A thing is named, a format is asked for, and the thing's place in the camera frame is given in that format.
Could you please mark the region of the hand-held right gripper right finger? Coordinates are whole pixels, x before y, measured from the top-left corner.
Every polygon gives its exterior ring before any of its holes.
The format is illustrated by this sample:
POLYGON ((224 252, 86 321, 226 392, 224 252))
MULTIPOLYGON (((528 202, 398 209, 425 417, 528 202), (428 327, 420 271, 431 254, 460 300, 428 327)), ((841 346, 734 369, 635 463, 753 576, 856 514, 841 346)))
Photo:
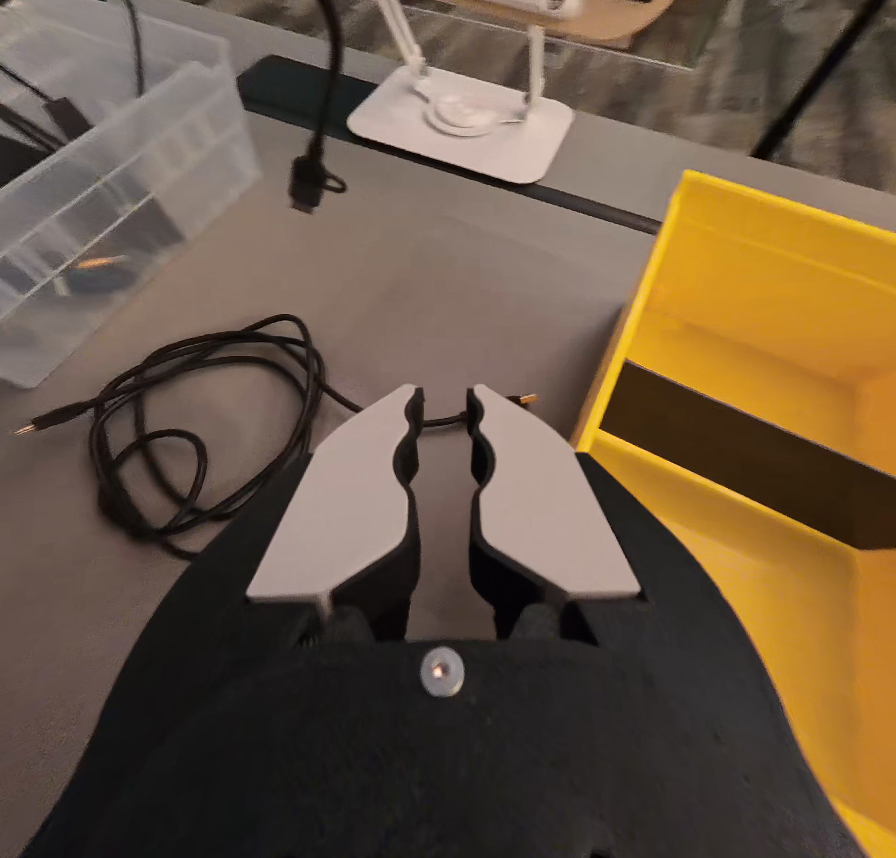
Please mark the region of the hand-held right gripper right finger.
POLYGON ((532 605, 639 597, 642 587, 585 474, 556 430, 491 387, 467 392, 469 577, 509 638, 532 605))

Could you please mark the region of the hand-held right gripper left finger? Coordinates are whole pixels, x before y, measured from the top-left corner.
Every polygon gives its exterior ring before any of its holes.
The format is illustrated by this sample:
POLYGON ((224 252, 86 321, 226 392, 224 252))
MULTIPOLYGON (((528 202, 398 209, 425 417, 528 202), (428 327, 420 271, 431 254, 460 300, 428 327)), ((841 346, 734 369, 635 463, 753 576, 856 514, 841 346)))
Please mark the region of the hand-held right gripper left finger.
POLYGON ((259 605, 304 605, 327 621, 359 610, 378 640, 405 640, 420 580, 425 397, 406 384, 334 430, 313 452, 245 592, 259 605))

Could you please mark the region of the yellow plastic bin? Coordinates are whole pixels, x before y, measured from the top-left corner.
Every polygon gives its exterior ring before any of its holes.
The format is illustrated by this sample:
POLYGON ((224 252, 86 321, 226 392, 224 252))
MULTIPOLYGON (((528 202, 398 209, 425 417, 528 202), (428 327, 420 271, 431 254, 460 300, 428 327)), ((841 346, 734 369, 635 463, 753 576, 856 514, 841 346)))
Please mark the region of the yellow plastic bin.
POLYGON ((894 548, 859 550, 600 429, 632 361, 894 475, 894 233, 687 170, 573 445, 643 582, 582 604, 734 766, 732 854, 894 856, 894 548))

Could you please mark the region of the dark usb connector with cable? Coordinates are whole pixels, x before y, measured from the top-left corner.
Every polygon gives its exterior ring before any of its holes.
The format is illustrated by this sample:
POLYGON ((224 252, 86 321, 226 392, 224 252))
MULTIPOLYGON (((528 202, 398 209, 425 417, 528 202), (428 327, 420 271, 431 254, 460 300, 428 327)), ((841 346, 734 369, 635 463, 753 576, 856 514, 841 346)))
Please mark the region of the dark usb connector with cable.
POLYGON ((294 159, 290 171, 288 194, 292 206, 312 213, 325 193, 343 194, 346 183, 326 168, 324 148, 330 113, 333 112, 344 64, 344 35, 337 7, 333 0, 316 0, 326 25, 329 61, 319 111, 305 153, 294 159))

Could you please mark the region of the clear plastic bin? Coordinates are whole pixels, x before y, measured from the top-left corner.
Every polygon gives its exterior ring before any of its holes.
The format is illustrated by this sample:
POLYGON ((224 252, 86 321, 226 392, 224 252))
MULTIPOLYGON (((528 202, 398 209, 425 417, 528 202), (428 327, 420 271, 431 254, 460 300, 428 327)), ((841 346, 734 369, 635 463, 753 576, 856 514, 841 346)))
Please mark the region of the clear plastic bin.
POLYGON ((2 11, 2 109, 53 135, 2 186, 1 377, 37 387, 261 176, 230 42, 119 2, 2 11))

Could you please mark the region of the black divider panel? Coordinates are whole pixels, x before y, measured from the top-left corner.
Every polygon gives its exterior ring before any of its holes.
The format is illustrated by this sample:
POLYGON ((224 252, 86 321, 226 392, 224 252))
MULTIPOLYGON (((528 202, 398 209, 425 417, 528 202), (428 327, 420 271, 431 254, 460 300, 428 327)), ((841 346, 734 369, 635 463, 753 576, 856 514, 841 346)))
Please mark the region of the black divider panel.
POLYGON ((632 361, 600 429, 851 547, 895 546, 893 474, 632 361))

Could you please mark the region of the white stand base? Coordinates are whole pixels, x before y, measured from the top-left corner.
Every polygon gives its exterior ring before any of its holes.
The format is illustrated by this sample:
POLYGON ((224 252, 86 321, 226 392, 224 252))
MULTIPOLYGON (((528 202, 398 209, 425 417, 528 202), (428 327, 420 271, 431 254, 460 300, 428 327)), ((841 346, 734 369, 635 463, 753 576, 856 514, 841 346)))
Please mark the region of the white stand base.
POLYGON ((545 29, 528 26, 528 85, 515 91, 430 67, 399 0, 375 2, 403 64, 349 114, 350 134, 511 185, 544 177, 574 120, 544 96, 545 29))

